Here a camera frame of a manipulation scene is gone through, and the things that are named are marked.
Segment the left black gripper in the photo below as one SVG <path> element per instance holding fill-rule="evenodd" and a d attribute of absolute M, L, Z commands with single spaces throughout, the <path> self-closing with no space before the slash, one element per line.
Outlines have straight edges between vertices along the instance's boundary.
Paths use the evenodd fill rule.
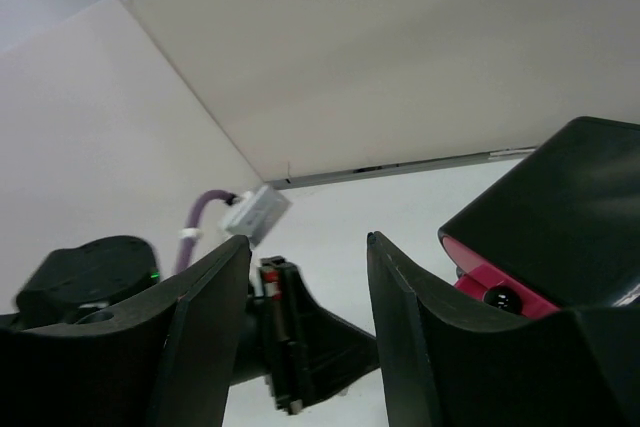
<path fill-rule="evenodd" d="M 297 415 L 380 367 L 374 335 L 321 307 L 299 268 L 262 258 L 248 283 L 231 384 L 262 379 L 278 410 Z"/>

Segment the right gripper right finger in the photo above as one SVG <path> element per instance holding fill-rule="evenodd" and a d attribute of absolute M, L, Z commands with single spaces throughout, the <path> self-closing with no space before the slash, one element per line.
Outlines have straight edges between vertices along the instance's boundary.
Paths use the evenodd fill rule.
<path fill-rule="evenodd" d="M 639 310 L 565 309 L 539 320 L 475 300 L 385 235 L 367 277 L 392 426 L 635 426 Z"/>

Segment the black drawer organizer box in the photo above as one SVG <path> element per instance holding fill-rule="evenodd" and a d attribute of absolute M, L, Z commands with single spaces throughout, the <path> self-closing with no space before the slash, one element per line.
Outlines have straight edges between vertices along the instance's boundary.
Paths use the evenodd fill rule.
<path fill-rule="evenodd" d="M 638 303 L 638 125 L 570 121 L 446 222 L 444 236 L 559 309 Z"/>

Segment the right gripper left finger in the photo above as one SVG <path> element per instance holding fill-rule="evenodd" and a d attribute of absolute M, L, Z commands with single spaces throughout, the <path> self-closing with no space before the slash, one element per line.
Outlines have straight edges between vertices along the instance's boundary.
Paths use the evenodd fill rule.
<path fill-rule="evenodd" d="M 221 425 L 251 254 L 236 235 L 161 279 L 137 237 L 52 251 L 1 319 L 2 424 Z"/>

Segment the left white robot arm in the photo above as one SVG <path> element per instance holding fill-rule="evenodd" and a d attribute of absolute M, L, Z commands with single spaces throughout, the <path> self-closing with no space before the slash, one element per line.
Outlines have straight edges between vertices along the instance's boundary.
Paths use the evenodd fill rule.
<path fill-rule="evenodd" d="M 373 335 L 322 308 L 296 265 L 235 236 L 162 278 L 132 236 L 50 253 L 1 319 L 5 426 L 219 426 L 266 379 L 289 414 L 379 366 Z"/>

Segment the pink drawer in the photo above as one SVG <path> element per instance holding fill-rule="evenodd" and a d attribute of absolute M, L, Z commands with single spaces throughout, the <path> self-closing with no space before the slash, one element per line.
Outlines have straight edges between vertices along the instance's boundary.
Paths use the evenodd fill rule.
<path fill-rule="evenodd" d="M 456 275 L 458 279 L 454 286 L 458 290 L 499 310 L 529 319 L 540 319 L 559 310 L 536 292 L 493 267 L 481 266 L 471 273 L 457 267 Z"/>
<path fill-rule="evenodd" d="M 470 273 L 485 263 L 476 252 L 450 236 L 444 236 L 441 244 L 446 254 L 465 273 Z"/>

